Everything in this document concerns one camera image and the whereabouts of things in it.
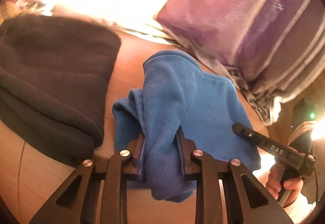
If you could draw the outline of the person's right hand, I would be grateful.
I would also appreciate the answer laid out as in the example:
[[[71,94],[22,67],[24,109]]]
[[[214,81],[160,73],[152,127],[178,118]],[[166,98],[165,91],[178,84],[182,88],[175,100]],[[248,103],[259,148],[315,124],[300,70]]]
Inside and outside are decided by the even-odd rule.
[[[281,197],[281,200],[282,207],[285,208],[291,205],[301,193],[303,180],[300,175],[294,174],[290,178],[287,177],[287,179],[282,182],[284,171],[284,165],[277,160],[269,170],[265,188],[275,200],[279,199],[279,195],[282,192],[282,189],[284,189],[284,194]]]

